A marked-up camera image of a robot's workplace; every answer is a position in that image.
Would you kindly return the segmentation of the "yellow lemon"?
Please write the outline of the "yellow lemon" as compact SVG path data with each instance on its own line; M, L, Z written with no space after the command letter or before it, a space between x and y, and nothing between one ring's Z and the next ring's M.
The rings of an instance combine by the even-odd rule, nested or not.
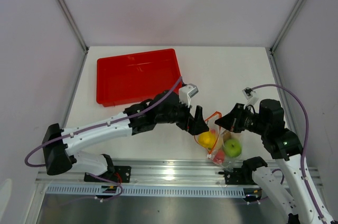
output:
M199 135L198 137L198 143L205 148L211 149L215 142L216 142L217 138L215 136L215 133L212 133L211 131L209 132L204 132L202 134Z

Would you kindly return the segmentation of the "green apple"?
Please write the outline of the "green apple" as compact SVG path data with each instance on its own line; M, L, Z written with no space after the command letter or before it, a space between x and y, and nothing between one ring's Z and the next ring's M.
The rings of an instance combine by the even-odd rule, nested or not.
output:
M227 157L236 158L242 153L242 146L238 139L231 138L224 142L224 153Z

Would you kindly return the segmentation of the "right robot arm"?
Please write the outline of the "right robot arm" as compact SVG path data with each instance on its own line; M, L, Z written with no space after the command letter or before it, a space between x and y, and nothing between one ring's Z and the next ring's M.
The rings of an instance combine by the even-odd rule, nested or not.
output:
M302 158L304 147L298 136L285 127L284 110L279 101L262 100L257 113L243 104L236 104L215 124L233 133L248 130L261 137L264 148L275 160L289 189L275 181L268 164L259 156L243 161L241 177L246 183L255 183L262 188L283 214L286 223L336 223L321 200Z

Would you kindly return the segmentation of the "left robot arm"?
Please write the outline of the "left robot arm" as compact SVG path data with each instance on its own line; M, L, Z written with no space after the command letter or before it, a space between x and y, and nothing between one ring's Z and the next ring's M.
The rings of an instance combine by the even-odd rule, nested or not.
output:
M84 152L84 148L110 139L149 132L157 124L175 124L192 136L209 131L202 107L197 106L194 115L190 110L191 106L184 103L178 94L164 91L89 127L62 129L59 124L52 124L42 141L46 172L54 176L73 170L108 182L115 175L110 156L90 154Z

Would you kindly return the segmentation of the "brown kiwi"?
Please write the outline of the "brown kiwi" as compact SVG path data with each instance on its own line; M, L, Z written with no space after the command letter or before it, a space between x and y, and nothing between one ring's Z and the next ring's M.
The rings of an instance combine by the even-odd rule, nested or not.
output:
M231 133L229 131L224 131L223 134L222 134L222 138L224 141L227 141L231 138Z

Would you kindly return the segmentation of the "red plastic bin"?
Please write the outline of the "red plastic bin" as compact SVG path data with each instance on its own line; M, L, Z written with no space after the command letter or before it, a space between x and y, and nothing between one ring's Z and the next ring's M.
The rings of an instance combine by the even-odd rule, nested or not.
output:
M96 102L104 107L152 99L181 76L174 49L97 60Z

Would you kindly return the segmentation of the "clear zip top bag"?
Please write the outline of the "clear zip top bag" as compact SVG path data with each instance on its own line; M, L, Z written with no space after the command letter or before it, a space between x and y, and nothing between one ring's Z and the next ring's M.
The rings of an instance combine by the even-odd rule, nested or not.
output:
M210 115L208 118L205 119L205 122L206 122L206 124L209 127L209 131L211 131L212 133L215 133L215 136L217 138L214 146L211 149L208 149L208 148L204 147L204 149L206 149L206 151L207 151L207 159L210 160L211 162L212 162L212 159L215 156L216 152L218 151L218 149L222 149L223 150L223 145L224 145L225 141L222 138L222 134L223 134L224 131L228 131L228 130L220 127L220 126L217 126L214 123L217 119L219 119L221 117L222 117L222 114L219 111L215 111L212 115ZM241 146L242 146L242 134L241 133L234 133L234 132L230 132L230 133L232 135L231 138L238 139L240 141L240 143L241 143ZM194 140L195 140L195 142L198 145L200 145L198 143L198 137L199 137L199 135L198 136L194 136ZM215 164L213 162L212 163L215 164L215 165L217 165L217 166L219 166L219 167L222 167L226 171L232 172L233 169L234 169L235 162L240 159L241 155L238 156L238 157L236 157L236 158L230 158L230 157L225 156L224 162L222 164L220 164L220 165L219 164Z

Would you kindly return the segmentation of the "small pink peach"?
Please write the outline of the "small pink peach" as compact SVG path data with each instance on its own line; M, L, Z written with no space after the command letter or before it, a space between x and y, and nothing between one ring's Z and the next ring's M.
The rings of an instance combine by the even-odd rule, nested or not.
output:
M215 156L212 159L212 162L215 164L222 164L225 160L225 153L222 149L218 149Z

